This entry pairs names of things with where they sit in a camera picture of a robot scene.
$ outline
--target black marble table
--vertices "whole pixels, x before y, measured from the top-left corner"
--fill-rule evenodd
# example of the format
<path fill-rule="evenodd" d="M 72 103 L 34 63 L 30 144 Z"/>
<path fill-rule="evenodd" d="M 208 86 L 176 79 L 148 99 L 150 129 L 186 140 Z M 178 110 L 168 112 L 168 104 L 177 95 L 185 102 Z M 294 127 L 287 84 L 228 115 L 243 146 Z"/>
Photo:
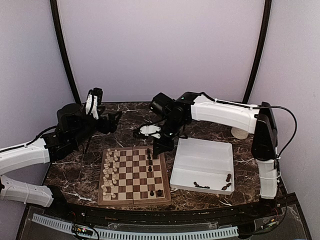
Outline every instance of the black marble table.
<path fill-rule="evenodd" d="M 157 116 L 149 111 L 148 102 L 104 103 L 104 114 L 123 111 L 120 124 L 115 133 L 104 135 L 96 133 L 91 140 L 88 152 L 83 147 L 63 160 L 52 163 L 46 185 L 59 186 L 69 203 L 98 207 L 98 184 L 103 150 L 152 145 L 149 139 L 135 139 L 132 130 L 141 124 L 153 122 Z M 260 180 L 258 165 L 251 155 L 253 136 L 238 140 L 231 135 L 231 128 L 205 121 L 193 121 L 186 127 L 191 138 L 231 143 L 234 161 L 235 190 L 231 195 L 218 195 L 194 191 L 171 189 L 170 205 L 150 205 L 119 207 L 122 210 L 138 211 L 184 211 L 236 206 L 259 200 Z M 176 150 L 165 153 L 166 167 L 170 180 Z"/>

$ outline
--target white tray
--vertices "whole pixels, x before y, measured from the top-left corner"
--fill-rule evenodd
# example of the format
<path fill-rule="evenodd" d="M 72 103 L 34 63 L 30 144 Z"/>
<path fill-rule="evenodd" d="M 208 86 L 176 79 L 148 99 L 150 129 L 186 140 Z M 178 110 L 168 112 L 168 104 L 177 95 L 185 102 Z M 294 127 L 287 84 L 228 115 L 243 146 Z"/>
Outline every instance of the white tray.
<path fill-rule="evenodd" d="M 195 187 L 194 182 L 210 189 Z M 232 144 L 188 138 L 179 139 L 170 179 L 172 188 L 230 195 L 235 190 Z"/>

